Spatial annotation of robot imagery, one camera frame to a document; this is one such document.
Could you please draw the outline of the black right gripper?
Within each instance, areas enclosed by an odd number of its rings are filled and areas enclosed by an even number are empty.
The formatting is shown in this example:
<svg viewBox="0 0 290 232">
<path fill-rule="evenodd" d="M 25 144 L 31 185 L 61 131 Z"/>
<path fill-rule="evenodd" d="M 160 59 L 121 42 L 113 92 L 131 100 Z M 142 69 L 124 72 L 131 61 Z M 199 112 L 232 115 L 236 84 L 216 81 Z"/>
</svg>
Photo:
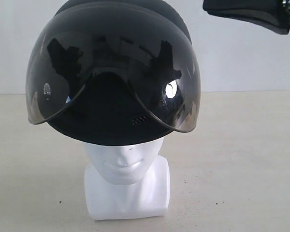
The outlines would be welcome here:
<svg viewBox="0 0 290 232">
<path fill-rule="evenodd" d="M 246 21 L 280 35 L 290 31 L 290 0 L 205 0 L 209 15 Z"/>
</svg>

